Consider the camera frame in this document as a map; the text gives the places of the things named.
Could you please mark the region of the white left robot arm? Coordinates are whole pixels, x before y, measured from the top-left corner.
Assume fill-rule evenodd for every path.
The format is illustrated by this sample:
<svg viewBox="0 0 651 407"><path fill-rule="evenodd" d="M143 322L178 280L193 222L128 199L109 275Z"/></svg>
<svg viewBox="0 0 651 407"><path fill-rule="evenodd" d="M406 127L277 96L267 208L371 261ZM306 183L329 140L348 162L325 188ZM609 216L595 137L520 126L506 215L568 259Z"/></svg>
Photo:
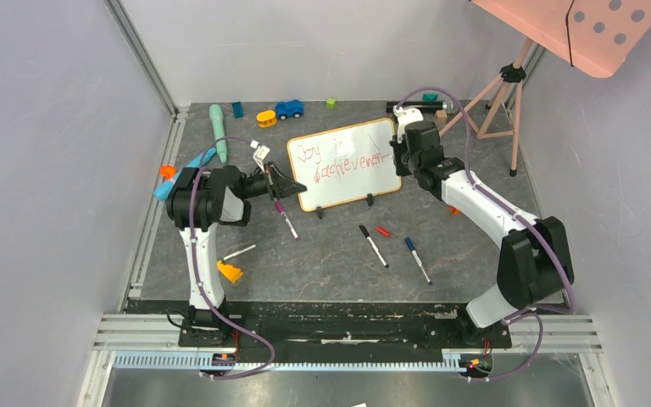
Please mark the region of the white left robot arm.
<svg viewBox="0 0 651 407"><path fill-rule="evenodd" d="M250 175L229 164L212 170L188 167L176 178L165 208L186 249L190 279L186 317L189 326L200 329L210 344L222 345L232 334L232 323L225 317L225 291L218 270L218 228L246 226L251 217L251 198L267 196L281 209L282 198L307 191L304 184L286 176L274 162Z"/></svg>

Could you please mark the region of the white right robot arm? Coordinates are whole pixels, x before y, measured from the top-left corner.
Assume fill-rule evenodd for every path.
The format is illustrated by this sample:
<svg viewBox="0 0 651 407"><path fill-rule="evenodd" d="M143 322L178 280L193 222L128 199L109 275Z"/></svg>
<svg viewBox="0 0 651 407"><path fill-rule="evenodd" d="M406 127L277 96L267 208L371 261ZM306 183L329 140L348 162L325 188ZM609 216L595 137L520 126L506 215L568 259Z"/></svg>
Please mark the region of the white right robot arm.
<svg viewBox="0 0 651 407"><path fill-rule="evenodd" d="M570 249L559 219L517 208L462 160L446 157L430 121L398 125L390 144L398 176L413 176L421 189L468 217L499 249L494 285L472 299L455 324L461 343L476 346L495 323L514 320L558 291L572 292Z"/></svg>

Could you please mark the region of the blue capped whiteboard marker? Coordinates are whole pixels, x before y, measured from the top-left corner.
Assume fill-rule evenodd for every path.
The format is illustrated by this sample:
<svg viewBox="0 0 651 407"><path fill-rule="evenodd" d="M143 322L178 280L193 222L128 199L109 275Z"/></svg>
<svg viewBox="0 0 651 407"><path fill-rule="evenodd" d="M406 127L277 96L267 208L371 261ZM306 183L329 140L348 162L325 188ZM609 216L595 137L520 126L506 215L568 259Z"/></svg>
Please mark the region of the blue capped whiteboard marker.
<svg viewBox="0 0 651 407"><path fill-rule="evenodd" d="M422 262L420 256L418 255L418 252L417 252L417 250L416 250L416 248L415 248L415 245L414 245L413 241L411 240L410 237L406 237L406 238L404 239L404 242L405 242L405 244L406 244L408 250L411 252L411 254L412 254L412 256L413 256L413 258L414 258L414 260L415 260L415 263L418 265L420 271L421 271L422 274L424 275L427 284L428 284L428 285L432 285L432 284L433 284L433 280L432 280L431 277L429 276L428 271L426 270L426 268L425 268L425 266L424 266L424 264L423 264L423 262Z"/></svg>

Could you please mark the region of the white whiteboard orange frame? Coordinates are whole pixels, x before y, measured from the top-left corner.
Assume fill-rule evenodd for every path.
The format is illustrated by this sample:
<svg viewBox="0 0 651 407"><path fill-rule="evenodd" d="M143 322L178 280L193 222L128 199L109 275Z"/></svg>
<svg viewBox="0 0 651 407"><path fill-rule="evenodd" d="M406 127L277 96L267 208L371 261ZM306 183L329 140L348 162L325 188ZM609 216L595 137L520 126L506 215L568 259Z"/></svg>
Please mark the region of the white whiteboard orange frame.
<svg viewBox="0 0 651 407"><path fill-rule="evenodd" d="M289 140L293 178L307 187L298 194L301 209L313 212L399 190L390 146L394 132L393 121L382 118Z"/></svg>

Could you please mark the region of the red marker cap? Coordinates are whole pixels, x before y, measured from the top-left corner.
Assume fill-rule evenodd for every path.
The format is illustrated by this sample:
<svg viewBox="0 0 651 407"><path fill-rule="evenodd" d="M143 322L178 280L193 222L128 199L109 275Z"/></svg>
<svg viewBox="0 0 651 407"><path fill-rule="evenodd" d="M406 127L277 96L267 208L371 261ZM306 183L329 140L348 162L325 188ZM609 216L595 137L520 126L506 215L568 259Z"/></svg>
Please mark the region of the red marker cap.
<svg viewBox="0 0 651 407"><path fill-rule="evenodd" d="M378 233L382 234L382 236L384 236L384 237L390 237L390 236L391 236L391 232L388 231L387 229L385 229L385 228L382 227L382 226L377 226L377 227L376 227L376 231L377 231Z"/></svg>

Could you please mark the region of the purple capped whiteboard marker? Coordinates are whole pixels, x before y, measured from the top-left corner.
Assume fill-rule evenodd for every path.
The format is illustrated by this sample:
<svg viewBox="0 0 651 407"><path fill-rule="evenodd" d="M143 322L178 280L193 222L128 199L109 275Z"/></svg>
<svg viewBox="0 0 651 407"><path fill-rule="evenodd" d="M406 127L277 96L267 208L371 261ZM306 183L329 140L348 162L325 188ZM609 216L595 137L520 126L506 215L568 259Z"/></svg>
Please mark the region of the purple capped whiteboard marker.
<svg viewBox="0 0 651 407"><path fill-rule="evenodd" d="M299 235L297 231L295 230L295 227L293 226L290 218L287 215L287 212L285 211L282 203L279 200L276 200L274 202L276 209L278 210L279 214L282 216L283 220L285 221L287 228L289 232L291 232L293 238L298 241L299 240Z"/></svg>

